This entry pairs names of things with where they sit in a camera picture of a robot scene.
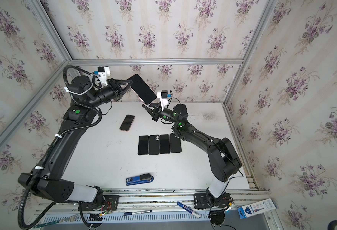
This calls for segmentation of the dark phone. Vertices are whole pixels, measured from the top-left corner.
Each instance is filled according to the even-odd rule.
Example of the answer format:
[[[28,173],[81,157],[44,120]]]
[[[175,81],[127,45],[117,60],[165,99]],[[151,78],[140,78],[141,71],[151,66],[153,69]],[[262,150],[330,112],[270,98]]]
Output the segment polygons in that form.
[[[157,99],[157,95],[145,83],[140,75],[135,74],[132,77],[128,78],[128,80],[132,82],[130,88],[135,92],[137,97],[144,105],[150,105]]]

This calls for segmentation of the pink-edged phone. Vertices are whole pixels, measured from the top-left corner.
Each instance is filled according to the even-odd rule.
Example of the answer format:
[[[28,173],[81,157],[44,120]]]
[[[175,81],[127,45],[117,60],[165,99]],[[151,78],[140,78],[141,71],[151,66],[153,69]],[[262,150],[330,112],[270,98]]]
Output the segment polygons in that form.
[[[135,119],[135,116],[133,115],[126,115],[126,117],[124,118],[119,130],[121,131],[129,131],[130,130],[130,127],[133,123]]]

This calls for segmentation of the black phone case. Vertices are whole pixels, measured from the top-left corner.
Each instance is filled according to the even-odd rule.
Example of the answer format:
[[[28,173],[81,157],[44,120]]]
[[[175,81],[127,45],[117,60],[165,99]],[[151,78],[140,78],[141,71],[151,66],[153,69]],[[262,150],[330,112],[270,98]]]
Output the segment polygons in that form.
[[[170,152],[180,153],[182,152],[181,139],[177,138],[173,133],[169,135]]]
[[[150,135],[148,140],[148,154],[159,155],[160,154],[160,140],[159,135]]]

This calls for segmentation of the black phone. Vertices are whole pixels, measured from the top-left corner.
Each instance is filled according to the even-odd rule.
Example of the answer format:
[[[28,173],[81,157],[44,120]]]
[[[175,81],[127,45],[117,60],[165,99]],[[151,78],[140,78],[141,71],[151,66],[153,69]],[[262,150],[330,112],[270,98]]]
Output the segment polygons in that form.
[[[138,155],[148,155],[148,147],[149,147],[149,136],[139,136],[138,140]]]
[[[169,134],[160,135],[159,137],[160,154],[170,153]]]

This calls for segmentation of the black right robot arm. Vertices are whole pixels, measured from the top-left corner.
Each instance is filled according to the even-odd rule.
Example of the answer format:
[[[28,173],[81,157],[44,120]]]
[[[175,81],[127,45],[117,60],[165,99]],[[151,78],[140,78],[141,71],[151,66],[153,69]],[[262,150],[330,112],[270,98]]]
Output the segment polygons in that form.
[[[217,199],[226,191],[226,188],[235,174],[242,167],[241,160],[228,138],[214,138],[193,126],[189,121],[187,107],[177,104],[173,109],[162,108],[159,103],[142,105],[154,121],[162,119],[173,124],[171,128],[175,137],[187,141],[208,155],[213,180],[207,189],[208,195]]]

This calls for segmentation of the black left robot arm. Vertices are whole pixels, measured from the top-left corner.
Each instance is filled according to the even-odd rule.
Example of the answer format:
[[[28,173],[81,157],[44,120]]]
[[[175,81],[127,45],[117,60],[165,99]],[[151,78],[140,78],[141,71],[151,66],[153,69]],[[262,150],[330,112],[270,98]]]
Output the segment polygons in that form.
[[[102,113],[98,106],[121,99],[133,82],[108,79],[107,83],[107,86],[96,90],[90,78],[81,75],[67,85],[72,97],[71,105],[64,114],[55,139],[32,171],[22,173],[18,178],[25,188],[22,202],[26,202],[32,194],[56,203],[104,203],[99,187],[81,186],[62,177],[81,137],[87,129],[101,121]]]

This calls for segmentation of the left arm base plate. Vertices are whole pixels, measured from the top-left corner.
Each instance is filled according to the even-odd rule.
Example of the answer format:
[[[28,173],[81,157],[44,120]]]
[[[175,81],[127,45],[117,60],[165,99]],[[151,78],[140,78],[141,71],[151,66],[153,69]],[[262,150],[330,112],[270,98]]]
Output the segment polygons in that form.
[[[92,203],[83,202],[78,211],[116,211],[119,203],[119,195],[104,195],[104,203],[102,205],[96,205]]]

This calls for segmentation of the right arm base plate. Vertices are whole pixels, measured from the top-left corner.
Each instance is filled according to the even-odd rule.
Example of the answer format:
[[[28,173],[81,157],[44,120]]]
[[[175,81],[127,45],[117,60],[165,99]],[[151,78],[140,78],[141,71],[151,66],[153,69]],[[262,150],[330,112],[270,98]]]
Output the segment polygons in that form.
[[[224,193],[218,198],[212,197],[211,194],[197,193],[194,194],[194,208],[203,209],[226,209],[233,204],[233,198],[229,193]]]

